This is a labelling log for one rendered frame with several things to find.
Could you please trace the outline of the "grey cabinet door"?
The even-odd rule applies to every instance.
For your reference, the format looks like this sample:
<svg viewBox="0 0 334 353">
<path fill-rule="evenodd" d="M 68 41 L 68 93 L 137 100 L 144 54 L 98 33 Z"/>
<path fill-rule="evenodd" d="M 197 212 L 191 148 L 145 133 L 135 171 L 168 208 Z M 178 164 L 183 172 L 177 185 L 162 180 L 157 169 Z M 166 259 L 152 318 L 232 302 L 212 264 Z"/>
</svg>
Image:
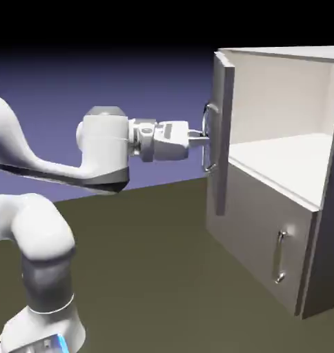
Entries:
<svg viewBox="0 0 334 353">
<path fill-rule="evenodd" d="M 206 228 L 291 314 L 301 310 L 308 244 L 317 212 L 305 208 L 243 170 L 229 165 L 225 213 L 217 216 L 207 181 Z M 280 284 L 272 278 L 280 230 L 284 239 Z"/>
<path fill-rule="evenodd" d="M 235 66 L 223 52 L 214 53 L 213 86 L 208 102 L 210 194 L 214 213 L 222 216 L 226 205 L 226 184 L 228 176 L 228 151 L 230 125 L 233 112 L 233 89 Z"/>
</svg>

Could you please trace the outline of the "grey cabinet door, closed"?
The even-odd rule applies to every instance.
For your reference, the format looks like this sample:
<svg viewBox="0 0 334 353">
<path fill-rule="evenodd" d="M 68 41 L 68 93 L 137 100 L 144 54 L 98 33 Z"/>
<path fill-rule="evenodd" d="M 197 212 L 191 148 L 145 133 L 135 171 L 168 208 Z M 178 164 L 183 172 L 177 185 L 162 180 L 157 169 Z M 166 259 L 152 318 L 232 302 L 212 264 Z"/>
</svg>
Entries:
<svg viewBox="0 0 334 353">
<path fill-rule="evenodd" d="M 217 216 L 207 181 L 206 228 L 291 314 L 301 310 L 308 244 L 317 212 L 305 208 L 243 170 L 229 165 L 225 213 Z M 284 239 L 280 284 L 272 278 L 280 230 Z"/>
</svg>

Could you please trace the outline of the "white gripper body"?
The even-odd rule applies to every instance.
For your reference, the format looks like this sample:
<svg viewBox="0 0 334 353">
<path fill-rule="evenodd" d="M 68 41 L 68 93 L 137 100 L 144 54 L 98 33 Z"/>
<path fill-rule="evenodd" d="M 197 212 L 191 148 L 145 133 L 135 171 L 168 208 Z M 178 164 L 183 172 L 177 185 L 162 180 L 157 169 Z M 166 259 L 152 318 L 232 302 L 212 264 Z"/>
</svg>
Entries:
<svg viewBox="0 0 334 353">
<path fill-rule="evenodd" d="M 180 161 L 188 157 L 187 121 L 161 121 L 154 132 L 154 155 L 156 161 Z"/>
</svg>

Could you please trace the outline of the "pale grey cabinet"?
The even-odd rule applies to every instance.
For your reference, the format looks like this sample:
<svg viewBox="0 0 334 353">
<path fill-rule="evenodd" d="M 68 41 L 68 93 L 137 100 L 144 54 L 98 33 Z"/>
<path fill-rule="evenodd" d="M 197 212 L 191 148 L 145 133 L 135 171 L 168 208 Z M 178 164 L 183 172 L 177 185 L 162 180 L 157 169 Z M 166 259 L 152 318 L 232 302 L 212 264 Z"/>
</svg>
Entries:
<svg viewBox="0 0 334 353">
<path fill-rule="evenodd" d="M 334 46 L 218 51 L 235 66 L 228 166 L 317 212 L 307 319 L 334 308 Z"/>
</svg>

